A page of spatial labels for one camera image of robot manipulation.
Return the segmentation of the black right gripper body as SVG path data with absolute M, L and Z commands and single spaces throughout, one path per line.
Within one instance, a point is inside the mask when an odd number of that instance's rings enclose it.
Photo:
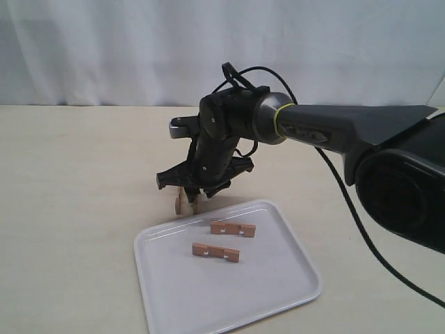
M 238 136 L 217 140 L 200 134 L 192 140 L 185 161 L 156 174 L 158 188 L 196 184 L 203 190 L 252 171 L 251 158 L 234 156 L 239 140 Z

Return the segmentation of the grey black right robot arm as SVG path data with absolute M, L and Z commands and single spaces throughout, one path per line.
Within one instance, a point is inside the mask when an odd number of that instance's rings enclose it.
M 253 169 L 234 156 L 241 139 L 295 140 L 341 155 L 345 183 L 380 226 L 444 251 L 444 116 L 433 107 L 304 105 L 265 86 L 228 88 L 203 97 L 196 116 L 173 119 L 170 135 L 191 139 L 188 155 L 156 181 L 183 188 L 190 202 Z

